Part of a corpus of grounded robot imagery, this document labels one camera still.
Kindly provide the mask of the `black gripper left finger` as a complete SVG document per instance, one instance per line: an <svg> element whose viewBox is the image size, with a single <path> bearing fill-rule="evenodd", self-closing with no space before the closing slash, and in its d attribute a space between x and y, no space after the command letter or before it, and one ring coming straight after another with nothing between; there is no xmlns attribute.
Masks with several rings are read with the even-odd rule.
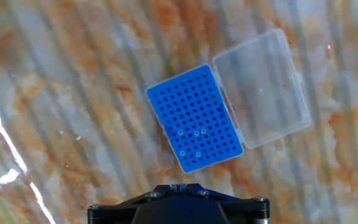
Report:
<svg viewBox="0 0 358 224"><path fill-rule="evenodd" d="M137 209L146 203L174 196L178 192L178 184L158 185L152 191L117 205L92 204L87 209L88 224L107 223L110 218L133 217Z"/></svg>

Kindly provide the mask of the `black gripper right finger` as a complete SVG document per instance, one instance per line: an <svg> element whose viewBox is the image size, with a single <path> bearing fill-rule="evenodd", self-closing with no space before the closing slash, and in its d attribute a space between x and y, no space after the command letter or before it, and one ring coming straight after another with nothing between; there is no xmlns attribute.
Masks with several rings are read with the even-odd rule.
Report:
<svg viewBox="0 0 358 224"><path fill-rule="evenodd" d="M202 187L180 184L180 213L187 223L250 223L270 224L270 200L266 197L241 199Z"/></svg>

